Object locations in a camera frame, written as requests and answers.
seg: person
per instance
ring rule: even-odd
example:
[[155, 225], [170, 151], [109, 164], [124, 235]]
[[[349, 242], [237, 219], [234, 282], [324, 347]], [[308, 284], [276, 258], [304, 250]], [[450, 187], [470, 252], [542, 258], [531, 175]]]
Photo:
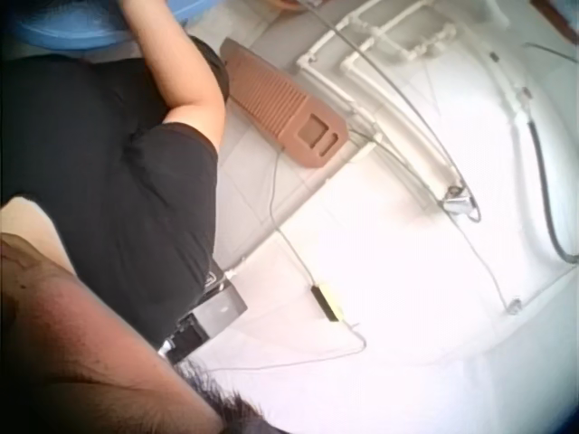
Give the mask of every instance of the person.
[[3, 422], [282, 432], [157, 354], [203, 293], [228, 82], [166, 0], [119, 6], [143, 60], [3, 65]]

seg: electrical wire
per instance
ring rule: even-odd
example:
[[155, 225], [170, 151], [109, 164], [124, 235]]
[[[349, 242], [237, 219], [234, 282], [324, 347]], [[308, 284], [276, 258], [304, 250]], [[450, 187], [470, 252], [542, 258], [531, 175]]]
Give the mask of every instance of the electrical wire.
[[[270, 206], [269, 206], [270, 218], [271, 218], [271, 222], [273, 223], [275, 231], [281, 236], [281, 238], [288, 245], [289, 249], [291, 250], [291, 252], [295, 256], [295, 258], [301, 264], [301, 267], [308, 274], [311, 285], [314, 286], [317, 283], [316, 279], [314, 278], [314, 274], [312, 273], [311, 269], [308, 267], [308, 264], [306, 264], [306, 261], [303, 258], [301, 258], [301, 256], [298, 253], [298, 250], [293, 246], [293, 244], [291, 243], [288, 236], [285, 233], [283, 233], [283, 230], [281, 229], [280, 225], [278, 224], [278, 222], [275, 218], [274, 211], [273, 211], [273, 205], [275, 204], [275, 198], [276, 198], [276, 192], [277, 192], [278, 172], [279, 172], [279, 168], [280, 168], [280, 160], [281, 160], [282, 155], [283, 155], [283, 150], [279, 151], [278, 156], [275, 160], [275, 165], [273, 167], [273, 179], [271, 181], [271, 198], [270, 198]], [[368, 347], [368, 342], [366, 341], [365, 337], [355, 329], [355, 327], [356, 327], [355, 325], [350, 325], [347, 321], [344, 321], [344, 320], [342, 320], [340, 322], [344, 326], [347, 327], [348, 331], [358, 341], [360, 341], [361, 345], [358, 349], [356, 349], [354, 351], [350, 351], [348, 353], [344, 353], [344, 354], [331, 355], [328, 357], [320, 357], [317, 359], [304, 360], [301, 362], [278, 363], [278, 364], [270, 364], [270, 365], [255, 366], [255, 367], [217, 368], [217, 369], [209, 370], [208, 372], [209, 373], [219, 373], [219, 372], [256, 373], [256, 372], [270, 371], [270, 370], [274, 370], [274, 369], [291, 368], [291, 367], [304, 366], [304, 365], [309, 365], [309, 364], [331, 362], [331, 361], [344, 359], [347, 357], [351, 357], [353, 355], [363, 353], [366, 350], [366, 348]]]
[[328, 21], [326, 18], [324, 18], [322, 16], [322, 14], [313, 6], [311, 5], [308, 0], [296, 0], [298, 3], [302, 4], [306, 9], [309, 10], [310, 13], [312, 13], [314, 16], [316, 16], [316, 18], [323, 23], [329, 30], [331, 30], [335, 35], [337, 35], [343, 42], [346, 43], [346, 45], [348, 45], [350, 48], [352, 48], [355, 52], [358, 53], [358, 55], [364, 59], [366, 61], [366, 63], [368, 63], [374, 70], [375, 72], [384, 80], [386, 81], [386, 83], [388, 83], [388, 85], [390, 85], [390, 87], [400, 96], [400, 98], [402, 98], [402, 100], [406, 103], [406, 105], [410, 108], [410, 110], [414, 113], [414, 115], [416, 115], [416, 117], [418, 119], [420, 119], [420, 121], [422, 122], [422, 124], [426, 127], [426, 129], [429, 131], [429, 133], [432, 135], [432, 137], [434, 138], [434, 140], [436, 141], [436, 143], [439, 145], [440, 150], [442, 151], [444, 157], [450, 162], [450, 164], [453, 166], [454, 170], [456, 171], [456, 173], [458, 174], [458, 176], [460, 177], [460, 181], [462, 183], [463, 188], [465, 188], [471, 196], [473, 205], [477, 211], [477, 217], [469, 217], [469, 219], [472, 222], [475, 223], [480, 223], [482, 222], [482, 211], [479, 208], [479, 204], [477, 202], [477, 200], [475, 199], [475, 195], [472, 192], [472, 190], [469, 187], [469, 184], [466, 182], [466, 179], [464, 177], [464, 175], [462, 174], [462, 172], [460, 171], [459, 167], [457, 166], [457, 164], [454, 162], [454, 159], [452, 158], [451, 154], [447, 151], [446, 147], [444, 146], [444, 144], [442, 143], [441, 139], [439, 138], [439, 136], [436, 134], [436, 132], [434, 131], [434, 129], [432, 128], [432, 126], [428, 123], [428, 121], [424, 118], [424, 116], [422, 115], [422, 113], [420, 112], [420, 110], [418, 108], [416, 108], [416, 106], [414, 106], [414, 104], [410, 101], [410, 99], [404, 94], [404, 92], [402, 92], [402, 90], [396, 85], [396, 83], [394, 83], [386, 74], [384, 71], [382, 71], [381, 68], [378, 67], [378, 65], [372, 60], [370, 59], [370, 57], [363, 52], [362, 50], [360, 50], [359, 47], [357, 47], [352, 41], [350, 41], [350, 39], [348, 39], [343, 32], [341, 32], [339, 29], [337, 29], [337, 27], [335, 25], [333, 25], [330, 21]]
[[[369, 135], [362, 133], [360, 131], [357, 131], [355, 129], [349, 129], [350, 132], [355, 133], [357, 135], [359, 135], [361, 138], [367, 140], [368, 142], [372, 142], [372, 143], [376, 143], [375, 139], [373, 137], [370, 137]], [[507, 300], [505, 299], [505, 297], [503, 296], [503, 292], [502, 289], [500, 287], [500, 284], [498, 283], [498, 279], [495, 276], [495, 273], [492, 271], [492, 268], [490, 267], [490, 265], [487, 263], [487, 261], [484, 260], [484, 258], [482, 258], [482, 256], [479, 254], [479, 252], [477, 251], [477, 248], [474, 246], [474, 244], [472, 244], [472, 241], [470, 241], [468, 235], [466, 234], [466, 232], [460, 227], [460, 225], [456, 222], [456, 220], [452, 217], [452, 215], [447, 212], [443, 206], [441, 206], [441, 202], [437, 199], [436, 195], [434, 194], [434, 192], [432, 191], [432, 189], [430, 188], [430, 186], [425, 183], [422, 178], [413, 170], [413, 168], [411, 166], [409, 166], [408, 164], [406, 164], [400, 157], [398, 157], [395, 153], [393, 153], [391, 150], [389, 150], [388, 148], [384, 147], [383, 145], [380, 145], [379, 143], [376, 143], [378, 145], [378, 147], [380, 149], [382, 149], [383, 151], [385, 151], [396, 163], [398, 163], [409, 175], [411, 175], [416, 181], [418, 181], [418, 183], [428, 192], [428, 194], [431, 196], [431, 198], [434, 200], [434, 202], [439, 206], [439, 208], [441, 208], [441, 210], [444, 212], [444, 214], [449, 218], [449, 220], [451, 221], [452, 225], [456, 228], [456, 230], [460, 233], [460, 235], [462, 236], [462, 238], [467, 242], [467, 244], [470, 247], [470, 250], [472, 251], [472, 253], [474, 254], [474, 256], [477, 258], [477, 260], [480, 262], [480, 264], [483, 266], [483, 268], [487, 271], [487, 273], [489, 274], [492, 282], [493, 282], [493, 286], [497, 292], [498, 298], [500, 299], [501, 304], [503, 305], [505, 311], [507, 311], [508, 313], [511, 313], [512, 311], [512, 303], [509, 304], [507, 302]]]
[[536, 48], [536, 49], [541, 50], [543, 52], [550, 52], [551, 54], [554, 54], [555, 56], [559, 56], [563, 59], [571, 61], [572, 63], [579, 64], [579, 61], [576, 58], [568, 56], [562, 52], [558, 52], [557, 50], [553, 50], [552, 48], [545, 47], [544, 45], [541, 45], [539, 43], [525, 42], [523, 44], [523, 48]]
[[216, 369], [208, 370], [208, 372], [209, 373], [220, 373], [220, 372], [259, 373], [259, 372], [271, 371], [271, 370], [275, 370], [275, 369], [294, 368], [296, 366], [305, 366], [305, 365], [310, 365], [310, 364], [333, 362], [335, 360], [345, 359], [347, 357], [351, 357], [353, 355], [363, 353], [368, 347], [368, 342], [366, 341], [365, 337], [355, 330], [354, 325], [350, 325], [346, 321], [342, 321], [342, 324], [344, 324], [348, 328], [349, 332], [352, 335], [354, 335], [362, 343], [362, 345], [358, 349], [351, 351], [349, 353], [330, 355], [328, 357], [320, 357], [318, 359], [304, 360], [301, 362], [278, 363], [278, 364], [269, 364], [269, 365], [265, 365], [265, 366], [255, 366], [255, 367], [216, 368]]
[[301, 256], [298, 253], [298, 250], [293, 246], [293, 244], [291, 243], [291, 241], [287, 237], [287, 235], [285, 233], [283, 233], [283, 230], [281, 229], [280, 225], [278, 224], [278, 222], [275, 218], [274, 212], [273, 212], [273, 205], [275, 204], [275, 196], [276, 196], [277, 185], [278, 185], [278, 169], [280, 168], [280, 160], [281, 160], [282, 155], [283, 155], [283, 150], [279, 151], [278, 156], [275, 160], [275, 166], [273, 167], [273, 180], [271, 182], [271, 196], [270, 196], [270, 206], [269, 206], [270, 218], [271, 218], [271, 222], [273, 223], [273, 228], [281, 236], [281, 238], [286, 242], [289, 249], [293, 253], [293, 256], [295, 256], [295, 258], [299, 261], [299, 263], [301, 264], [301, 267], [304, 269], [304, 271], [306, 271], [306, 273], [308, 273], [308, 277], [309, 277], [309, 281], [310, 281], [309, 283], [313, 286], [313, 285], [316, 285], [316, 283], [317, 283], [316, 278], [314, 278], [314, 273], [311, 272], [311, 269], [309, 269], [308, 264], [306, 264], [306, 261], [303, 258], [301, 258]]

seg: floor tile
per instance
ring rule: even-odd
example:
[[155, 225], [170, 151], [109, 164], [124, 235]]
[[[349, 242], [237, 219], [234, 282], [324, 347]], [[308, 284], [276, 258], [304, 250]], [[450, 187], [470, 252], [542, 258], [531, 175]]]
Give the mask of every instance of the floor tile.
[[[269, 219], [273, 172], [277, 159], [278, 152], [252, 127], [223, 166], [223, 170], [242, 192], [245, 201], [261, 222]], [[301, 179], [281, 158], [277, 171], [274, 207], [283, 203], [301, 185]]]
[[237, 260], [234, 252], [260, 227], [260, 221], [227, 174], [217, 183], [217, 227], [214, 257], [223, 268]]
[[264, 0], [243, 0], [256, 14], [268, 23], [280, 16], [280, 9]]
[[129, 41], [111, 47], [88, 50], [84, 53], [83, 57], [92, 63], [103, 63], [106, 61], [120, 61], [122, 59], [142, 57], [142, 54], [138, 44], [135, 41]]
[[219, 166], [223, 167], [237, 144], [250, 129], [252, 123], [241, 111], [230, 101], [227, 104], [227, 113], [225, 115], [225, 130], [221, 147], [219, 148]]
[[208, 10], [201, 19], [188, 24], [188, 33], [219, 49], [225, 38], [250, 46], [267, 29], [268, 23], [240, 0], [225, 0]]

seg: white tiled floor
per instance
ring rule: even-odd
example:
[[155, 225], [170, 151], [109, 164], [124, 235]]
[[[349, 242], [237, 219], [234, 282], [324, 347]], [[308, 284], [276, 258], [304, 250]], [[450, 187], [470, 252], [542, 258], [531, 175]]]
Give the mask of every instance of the white tiled floor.
[[[274, 38], [271, 46], [263, 39], [256, 43], [260, 54], [268, 59], [268, 53], [277, 52], [280, 40]], [[353, 79], [336, 73], [336, 65], [346, 52], [340, 42], [331, 43], [318, 56], [315, 66], [339, 81], [382, 122], [392, 123], [383, 101]], [[373, 55], [378, 61], [383, 60], [378, 51]], [[384, 69], [439, 132], [478, 195], [485, 210], [485, 223], [469, 226], [467, 231], [497, 275], [506, 299], [530, 297], [562, 269], [554, 267], [548, 254], [547, 260], [536, 254], [536, 241], [529, 239], [528, 227], [521, 225], [514, 199], [519, 194], [512, 178], [518, 176], [513, 175], [517, 149], [492, 79], [460, 42], [439, 58], [410, 65], [395, 63]], [[324, 95], [303, 76], [296, 78], [318, 95]], [[244, 120], [237, 118], [239, 115], [232, 116], [236, 117], [230, 119], [232, 124], [246, 126]], [[237, 131], [228, 131], [227, 135], [239, 136]], [[252, 127], [247, 127], [236, 144], [224, 146], [228, 150], [222, 174], [235, 184], [242, 201], [229, 202], [220, 196], [218, 206], [228, 215], [251, 210], [248, 220], [253, 222], [243, 226], [231, 219], [227, 229], [218, 231], [216, 256], [227, 267], [272, 231], [267, 207], [276, 151]], [[301, 168], [284, 156], [280, 162], [276, 214], [283, 212], [284, 206], [299, 207], [355, 151], [349, 144], [331, 167], [314, 171]], [[392, 164], [384, 163], [384, 156], [373, 153], [366, 160], [347, 165], [283, 227], [315, 276], [328, 280], [342, 295], [349, 316], [370, 330], [368, 336], [372, 330], [380, 331], [390, 360], [432, 359], [453, 351], [476, 334], [492, 333], [494, 321], [503, 315], [503, 307], [488, 272], [464, 239], [435, 207], [429, 207], [421, 192], [403, 186], [407, 183], [401, 183], [401, 178], [406, 175], [398, 175]], [[537, 228], [534, 231], [544, 232]], [[229, 239], [228, 234], [233, 232], [242, 232], [243, 236]], [[490, 233], [501, 235], [492, 237]], [[539, 245], [544, 250], [548, 241], [541, 240]], [[242, 271], [253, 278], [241, 276], [236, 280], [242, 293], [250, 290], [265, 295], [274, 287], [271, 282], [261, 285], [261, 273], [269, 264], [267, 258], [274, 255], [271, 246], [261, 250], [254, 255], [257, 259], [252, 259], [259, 261], [261, 267], [254, 265], [251, 271]], [[291, 261], [288, 267], [303, 277], [297, 262]], [[370, 270], [363, 274], [365, 278], [358, 276], [362, 269]], [[281, 285], [269, 296], [283, 304], [283, 300], [291, 298], [291, 290], [288, 288], [286, 296], [284, 288]], [[368, 288], [379, 292], [370, 290], [364, 296]], [[386, 307], [376, 311], [377, 299], [382, 299], [380, 305]], [[261, 311], [260, 317], [267, 316], [271, 324], [281, 321], [293, 327], [269, 312]], [[401, 329], [408, 334], [400, 334]]]

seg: dark hair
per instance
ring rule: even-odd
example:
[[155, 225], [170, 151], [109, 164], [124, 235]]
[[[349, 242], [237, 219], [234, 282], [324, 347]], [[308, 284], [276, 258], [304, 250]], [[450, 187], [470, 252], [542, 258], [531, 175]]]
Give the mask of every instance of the dark hair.
[[222, 418], [222, 434], [289, 434], [272, 427], [261, 410], [246, 401], [238, 392], [226, 392], [208, 372], [185, 359], [174, 366], [176, 372]]

